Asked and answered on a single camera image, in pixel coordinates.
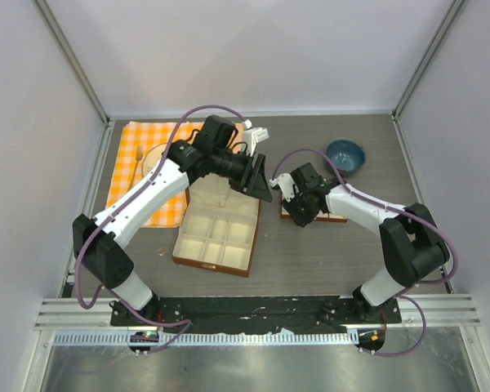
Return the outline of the brown jewelry box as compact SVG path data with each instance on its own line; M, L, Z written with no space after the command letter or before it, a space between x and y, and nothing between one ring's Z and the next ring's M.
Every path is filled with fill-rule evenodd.
M250 275L261 201L230 188L225 178L209 175L187 189L188 205L172 259L178 265Z

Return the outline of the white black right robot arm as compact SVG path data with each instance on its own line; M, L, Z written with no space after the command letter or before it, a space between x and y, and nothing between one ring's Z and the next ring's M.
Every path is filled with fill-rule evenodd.
M281 191L283 209L296 225L305 227L320 212L330 213L361 225L381 240L384 266L353 292L352 310L361 322L373 321L389 299L449 259L446 241L423 204L405 207L370 198L337 179L324 179L310 163L269 184Z

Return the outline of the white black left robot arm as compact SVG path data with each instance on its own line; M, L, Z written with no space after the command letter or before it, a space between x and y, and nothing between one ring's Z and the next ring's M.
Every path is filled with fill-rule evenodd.
M167 143L157 164L111 207L93 218L82 214L73 221L75 273L88 270L118 297L139 325L150 325L157 318L158 297L135 272L124 248L163 204L209 174L227 179L238 193L272 200L265 155L255 152L269 133L249 121L244 124L243 150L235 152L231 142L237 127L217 115L207 117L188 139Z

